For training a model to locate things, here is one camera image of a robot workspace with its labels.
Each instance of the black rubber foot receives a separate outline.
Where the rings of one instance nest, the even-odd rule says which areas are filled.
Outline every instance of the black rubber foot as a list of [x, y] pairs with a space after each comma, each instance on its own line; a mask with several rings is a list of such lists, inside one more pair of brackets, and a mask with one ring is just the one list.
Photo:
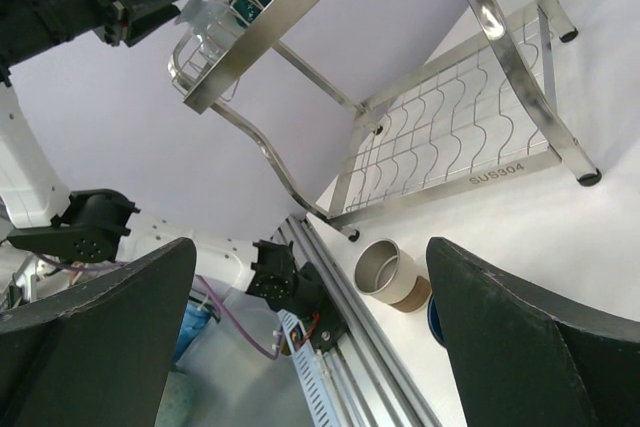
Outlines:
[[566, 33], [563, 36], [561, 36], [560, 37], [560, 42], [562, 42], [563, 44], [566, 44], [568, 42], [571, 42], [577, 36], [578, 36], [578, 29], [574, 29], [571, 32]]
[[578, 179], [578, 183], [583, 187], [592, 187], [602, 180], [602, 172], [596, 169], [595, 174], [585, 175]]

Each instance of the white wall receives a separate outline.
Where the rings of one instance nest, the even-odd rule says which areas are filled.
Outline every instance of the white wall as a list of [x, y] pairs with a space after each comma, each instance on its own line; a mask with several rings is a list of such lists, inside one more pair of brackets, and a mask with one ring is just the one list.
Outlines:
[[[423, 62], [463, 0], [323, 0], [285, 40], [361, 100]], [[184, 27], [133, 49], [93, 34], [13, 69], [22, 108], [73, 189], [110, 187], [142, 208], [240, 238], [268, 236], [294, 209], [258, 148], [213, 112], [181, 103], [166, 70]], [[318, 196], [337, 173], [350, 117], [275, 54], [233, 103]]]

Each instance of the upper shelf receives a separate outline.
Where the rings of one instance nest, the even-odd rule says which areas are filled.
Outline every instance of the upper shelf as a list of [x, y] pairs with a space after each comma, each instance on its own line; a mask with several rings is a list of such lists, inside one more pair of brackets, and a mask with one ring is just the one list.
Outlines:
[[220, 60], [200, 76], [184, 103], [198, 113], [211, 107], [319, 1], [272, 0]]

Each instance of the stainless steel rack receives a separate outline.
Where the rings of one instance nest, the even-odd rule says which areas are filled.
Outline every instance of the stainless steel rack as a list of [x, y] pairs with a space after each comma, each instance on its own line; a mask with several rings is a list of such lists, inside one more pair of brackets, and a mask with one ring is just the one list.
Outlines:
[[[600, 179], [556, 111], [552, 45], [577, 35], [557, 0], [535, 0], [508, 18], [496, 0], [468, 0], [480, 33], [362, 102], [280, 41], [319, 0], [243, 1], [261, 12], [219, 60], [183, 37], [169, 63], [174, 84], [189, 107], [212, 108], [251, 137], [291, 196], [352, 240], [361, 220], [560, 161], [582, 185]], [[230, 15], [242, 21], [234, 3]], [[329, 210], [304, 195], [266, 136], [223, 98], [270, 48], [354, 115]]]

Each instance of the white table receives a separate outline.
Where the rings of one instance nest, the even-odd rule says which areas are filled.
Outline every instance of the white table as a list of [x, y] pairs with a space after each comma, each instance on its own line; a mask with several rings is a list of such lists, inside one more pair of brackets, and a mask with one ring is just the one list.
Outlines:
[[[498, 1], [508, 14], [531, 0]], [[559, 166], [360, 224], [355, 244], [312, 219], [348, 276], [380, 238], [395, 240], [426, 269], [429, 239], [443, 236], [542, 287], [640, 321], [640, 0], [560, 1], [580, 35], [555, 51], [559, 112], [603, 180], [580, 187]], [[467, 11], [434, 56], [477, 31]], [[426, 310], [407, 315], [364, 300], [444, 425], [465, 425]]]

